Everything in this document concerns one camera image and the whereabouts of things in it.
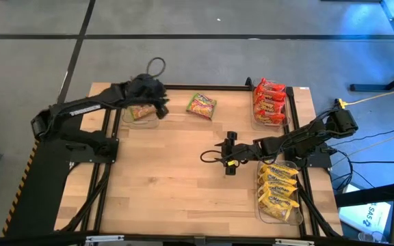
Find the snack bag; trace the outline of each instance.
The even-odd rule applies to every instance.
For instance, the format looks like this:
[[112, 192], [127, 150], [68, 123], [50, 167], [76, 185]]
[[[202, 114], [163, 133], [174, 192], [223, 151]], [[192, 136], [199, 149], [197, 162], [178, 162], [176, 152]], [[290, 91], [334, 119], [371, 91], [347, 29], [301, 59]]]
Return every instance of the snack bag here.
[[267, 181], [258, 189], [258, 196], [263, 195], [267, 190], [285, 197], [289, 197], [298, 188], [292, 186], [289, 183], [281, 181]]
[[297, 182], [295, 179], [286, 177], [281, 174], [276, 174], [269, 169], [266, 169], [265, 172], [258, 177], [258, 185], [263, 185], [266, 181], [281, 181], [287, 182], [291, 185], [295, 185]]
[[265, 110], [258, 110], [254, 112], [254, 118], [257, 122], [264, 124], [282, 124], [285, 119], [285, 114], [268, 113]]
[[285, 92], [275, 92], [275, 91], [273, 91], [271, 89], [267, 89], [267, 88], [261, 86], [261, 84], [259, 84], [253, 92], [254, 101], [256, 101], [256, 99], [259, 96], [264, 96], [266, 99], [269, 99], [269, 100], [275, 100], [278, 102], [285, 102], [285, 97], [287, 95]]
[[267, 99], [264, 95], [258, 96], [254, 102], [253, 111], [266, 110], [269, 113], [280, 113], [284, 107], [285, 102], [276, 102]]
[[278, 165], [277, 163], [263, 164], [259, 170], [259, 173], [260, 174], [264, 173], [266, 169], [269, 169], [270, 171], [277, 174], [282, 174], [288, 178], [291, 178], [292, 176], [299, 173], [294, 168], [287, 167], [286, 165]]
[[154, 106], [130, 106], [131, 117], [134, 120], [138, 120], [146, 115], [156, 112], [156, 108]]
[[268, 81], [266, 78], [262, 78], [259, 85], [275, 92], [281, 92], [285, 89], [285, 85], [273, 83], [272, 81]]
[[258, 199], [258, 205], [265, 213], [282, 221], [288, 220], [292, 208], [299, 207], [296, 201], [272, 193], [270, 190]]
[[217, 101], [202, 94], [195, 94], [188, 104], [186, 111], [200, 115], [208, 120], [212, 118]]

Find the gray floor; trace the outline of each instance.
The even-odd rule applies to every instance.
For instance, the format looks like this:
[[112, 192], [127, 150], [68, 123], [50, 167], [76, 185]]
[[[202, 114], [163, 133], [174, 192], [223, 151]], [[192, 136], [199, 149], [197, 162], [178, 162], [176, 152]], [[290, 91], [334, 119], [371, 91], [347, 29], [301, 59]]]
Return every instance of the gray floor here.
[[[78, 33], [87, 6], [88, 0], [0, 0], [0, 33]], [[393, 30], [375, 3], [102, 0], [96, 3], [88, 33], [393, 34]], [[29, 121], [55, 102], [74, 44], [0, 40], [0, 152], [4, 153], [0, 235], [33, 143]], [[311, 87], [317, 112], [334, 98], [353, 101], [374, 95], [349, 92], [351, 83], [388, 83], [394, 76], [394, 41], [87, 40], [68, 100], [85, 96], [93, 81], [126, 81], [143, 72], [154, 56], [167, 61], [160, 78], [164, 83], [241, 85], [248, 76], [267, 77]], [[394, 129], [394, 95], [350, 109], [360, 126], [357, 137]], [[339, 149], [351, 153], [387, 137]], [[394, 140], [353, 159], [394, 160]], [[354, 169], [375, 186], [394, 183], [394, 165], [359, 164]], [[343, 162], [333, 169], [336, 174], [347, 171]], [[354, 182], [368, 187], [358, 176]]]

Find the yellow snack bag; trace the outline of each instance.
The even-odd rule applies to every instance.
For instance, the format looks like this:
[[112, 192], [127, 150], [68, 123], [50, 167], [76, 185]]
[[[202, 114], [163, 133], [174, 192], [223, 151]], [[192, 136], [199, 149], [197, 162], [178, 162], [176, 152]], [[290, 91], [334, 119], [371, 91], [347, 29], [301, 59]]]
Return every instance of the yellow snack bag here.
[[286, 165], [280, 165], [277, 163], [273, 163], [273, 164], [263, 164], [259, 170], [259, 173], [262, 174], [263, 172], [265, 172], [266, 169], [270, 169], [270, 171], [273, 171], [274, 173], [277, 174], [282, 174], [285, 175], [287, 177], [292, 177], [296, 174], [298, 174], [299, 172], [294, 169], [294, 168], [290, 168], [287, 167]]
[[276, 174], [276, 173], [270, 171], [270, 169], [265, 170], [265, 172], [259, 176], [258, 185], [263, 185], [264, 182], [266, 182], [266, 181], [281, 181], [281, 182], [287, 182], [291, 185], [295, 185], [297, 182], [295, 179], [286, 177], [281, 174]]
[[292, 208], [299, 207], [296, 201], [293, 201], [287, 197], [272, 193], [267, 190], [259, 199], [259, 208], [268, 215], [287, 221], [290, 216]]
[[285, 197], [289, 197], [298, 188], [293, 187], [291, 184], [286, 182], [267, 181], [264, 182], [264, 184], [261, 185], [261, 187], [259, 187], [258, 194], [262, 195], [262, 193], [266, 192], [268, 189], [277, 194], [281, 194]]

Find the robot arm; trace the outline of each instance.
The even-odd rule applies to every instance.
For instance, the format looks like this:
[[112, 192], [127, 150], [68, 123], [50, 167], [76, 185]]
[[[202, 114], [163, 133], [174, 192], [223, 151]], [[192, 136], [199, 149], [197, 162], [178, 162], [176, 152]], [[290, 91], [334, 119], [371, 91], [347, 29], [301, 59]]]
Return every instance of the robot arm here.
[[352, 136], [358, 130], [352, 114], [345, 109], [330, 109], [293, 132], [280, 137], [265, 137], [253, 140], [253, 144], [236, 144], [237, 133], [228, 132], [223, 143], [216, 146], [221, 147], [221, 159], [215, 159], [223, 163], [226, 175], [235, 175], [238, 165], [246, 164], [248, 161], [276, 160], [281, 152], [290, 151], [297, 159], [303, 159], [314, 153], [317, 146], [323, 144], [330, 138], [344, 138]]
[[121, 109], [132, 105], [154, 105], [156, 114], [162, 119], [168, 114], [166, 89], [163, 84], [149, 74], [140, 74], [132, 81], [112, 84], [96, 96], [72, 102], [51, 105], [42, 110], [32, 121], [34, 137], [39, 141], [61, 138], [89, 145], [95, 155], [110, 154], [113, 139], [108, 139], [100, 131], [62, 130], [66, 120], [99, 109]]

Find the plastic container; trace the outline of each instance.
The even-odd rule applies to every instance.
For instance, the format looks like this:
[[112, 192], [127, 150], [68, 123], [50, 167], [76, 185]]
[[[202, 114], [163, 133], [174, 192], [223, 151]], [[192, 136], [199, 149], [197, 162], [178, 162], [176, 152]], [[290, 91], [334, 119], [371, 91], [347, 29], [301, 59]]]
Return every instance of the plastic container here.
[[150, 113], [142, 118], [135, 120], [131, 115], [130, 107], [124, 110], [124, 113], [121, 116], [121, 120], [121, 126], [130, 129], [148, 129], [156, 128], [157, 126], [159, 126], [159, 118], [156, 116], [156, 113]]
[[[292, 161], [276, 161], [277, 164], [279, 165], [285, 165], [287, 167], [291, 167], [291, 168], [296, 168], [297, 166], [294, 162]], [[262, 222], [264, 223], [284, 223], [284, 224], [289, 224], [289, 225], [293, 225], [293, 226], [298, 226], [300, 225], [303, 220], [304, 217], [302, 216], [302, 213], [300, 212], [299, 208], [292, 208], [290, 215], [287, 219], [287, 221], [282, 221], [276, 218], [271, 217], [270, 215], [266, 214], [265, 212], [263, 212], [258, 205], [258, 182], [257, 182], [257, 177], [258, 177], [258, 170], [260, 170], [261, 166], [264, 165], [262, 162], [258, 162], [258, 167], [257, 170], [255, 171], [255, 179], [254, 179], [254, 187], [255, 187], [255, 215], [257, 216], [257, 219], [260, 219]], [[299, 195], [298, 195], [298, 191], [295, 190], [290, 196], [289, 198], [293, 201], [296, 201], [297, 203], [300, 204], [299, 202]]]
[[[253, 84], [253, 88], [256, 89], [256, 87], [258, 86], [258, 84], [261, 82], [260, 79], [254, 79], [252, 84]], [[274, 130], [279, 130], [280, 128], [290, 124], [291, 119], [288, 117], [287, 115], [287, 97], [285, 97], [285, 104], [282, 107], [281, 113], [283, 113], [285, 115], [285, 119], [282, 121], [281, 124], [270, 124], [270, 123], [262, 123], [259, 122], [255, 119], [255, 115], [254, 115], [254, 98], [253, 98], [253, 94], [254, 94], [254, 89], [251, 91], [250, 93], [250, 110], [251, 110], [251, 118], [252, 118], [252, 128], [254, 130], [257, 131], [268, 131], [269, 128], [272, 128]]]

